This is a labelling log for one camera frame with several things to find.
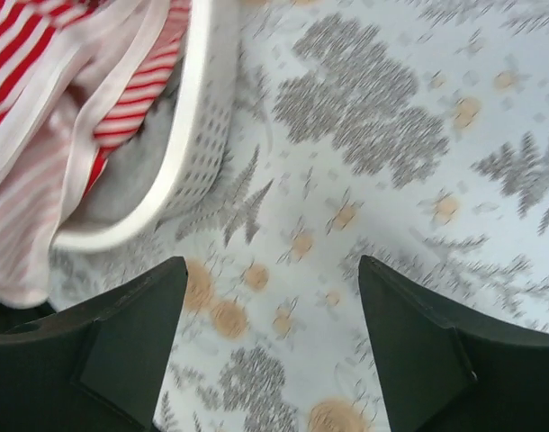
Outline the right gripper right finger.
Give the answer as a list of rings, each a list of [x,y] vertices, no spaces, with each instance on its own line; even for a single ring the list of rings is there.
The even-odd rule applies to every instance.
[[[549,431],[549,334],[362,256],[358,285],[393,431]]]

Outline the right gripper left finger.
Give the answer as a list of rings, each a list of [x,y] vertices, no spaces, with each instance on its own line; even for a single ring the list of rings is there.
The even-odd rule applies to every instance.
[[[152,431],[187,285],[174,256],[62,311],[0,303],[0,431]]]

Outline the red white striped tank top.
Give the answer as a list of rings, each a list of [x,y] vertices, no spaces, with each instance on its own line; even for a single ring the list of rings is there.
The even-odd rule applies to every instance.
[[[48,299],[56,232],[167,85],[191,7],[0,1],[3,305]]]

